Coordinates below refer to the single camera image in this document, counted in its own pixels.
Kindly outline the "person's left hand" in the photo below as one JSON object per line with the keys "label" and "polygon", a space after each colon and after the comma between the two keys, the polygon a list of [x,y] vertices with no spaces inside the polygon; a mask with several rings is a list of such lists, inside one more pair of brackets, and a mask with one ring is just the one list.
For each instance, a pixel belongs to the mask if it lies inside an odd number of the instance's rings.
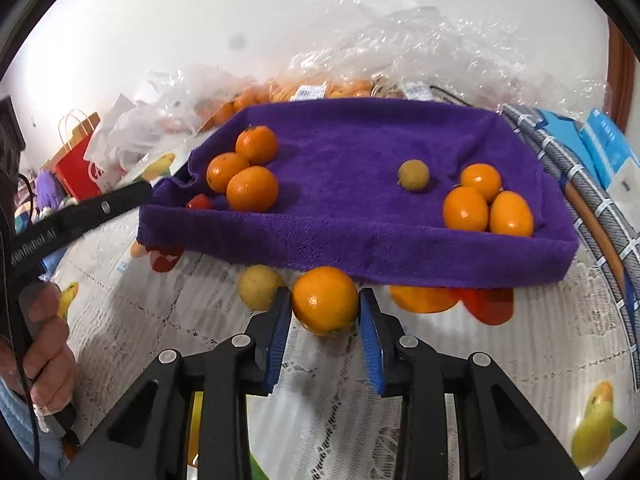
{"label": "person's left hand", "polygon": [[40,330],[23,360],[26,376],[32,381],[29,396],[47,414],[66,408],[73,397],[78,366],[67,344],[70,328],[58,316],[61,291],[57,284],[43,282],[28,309],[30,320]]}

